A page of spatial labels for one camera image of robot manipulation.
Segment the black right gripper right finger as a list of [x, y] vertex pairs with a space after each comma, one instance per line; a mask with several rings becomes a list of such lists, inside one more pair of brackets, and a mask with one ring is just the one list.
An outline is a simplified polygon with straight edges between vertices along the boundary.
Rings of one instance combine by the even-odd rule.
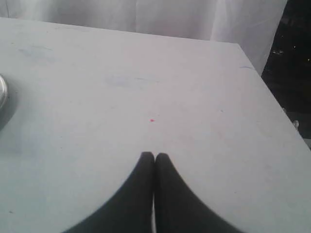
[[155, 226], [158, 233], [240, 233], [187, 186], [169, 156], [155, 159]]

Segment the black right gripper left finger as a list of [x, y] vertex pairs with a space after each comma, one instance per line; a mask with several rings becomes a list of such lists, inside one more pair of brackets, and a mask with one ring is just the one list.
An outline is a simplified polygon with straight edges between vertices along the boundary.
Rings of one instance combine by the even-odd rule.
[[155, 158], [143, 152], [118, 191], [67, 233], [151, 233]]

